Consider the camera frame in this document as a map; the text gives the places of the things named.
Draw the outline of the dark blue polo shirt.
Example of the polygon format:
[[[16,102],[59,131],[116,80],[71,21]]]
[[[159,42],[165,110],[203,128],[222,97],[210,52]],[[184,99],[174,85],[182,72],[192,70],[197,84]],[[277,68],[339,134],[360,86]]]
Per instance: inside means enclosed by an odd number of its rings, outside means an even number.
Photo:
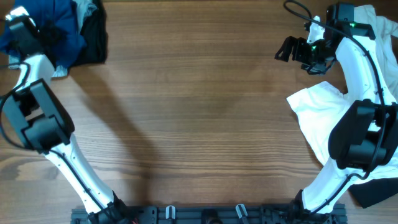
[[[19,6],[26,9],[45,36],[56,65],[70,68],[86,46],[78,33],[77,4],[72,0],[16,0],[13,8]]]

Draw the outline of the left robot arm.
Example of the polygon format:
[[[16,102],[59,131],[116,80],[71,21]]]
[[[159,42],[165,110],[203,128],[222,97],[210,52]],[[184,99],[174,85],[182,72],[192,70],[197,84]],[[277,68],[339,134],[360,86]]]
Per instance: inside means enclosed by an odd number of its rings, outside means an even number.
[[[88,223],[134,223],[127,206],[97,176],[80,151],[73,121],[49,84],[55,60],[49,43],[23,7],[6,16],[22,60],[20,77],[1,98],[5,114],[25,151],[35,151],[52,162],[84,204]]]

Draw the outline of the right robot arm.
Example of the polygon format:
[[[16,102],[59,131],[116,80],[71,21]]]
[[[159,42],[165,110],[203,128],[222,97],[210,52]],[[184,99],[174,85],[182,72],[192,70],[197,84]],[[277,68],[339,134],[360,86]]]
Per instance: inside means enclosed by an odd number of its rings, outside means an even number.
[[[338,63],[347,88],[341,93],[322,82],[287,99],[323,166],[289,212],[292,219],[311,220],[330,214],[354,185],[397,178],[397,100],[377,59],[377,32],[352,4],[329,6],[325,21],[301,2],[283,6],[305,21],[308,37],[287,37],[275,58],[297,61],[309,75],[323,75]]]

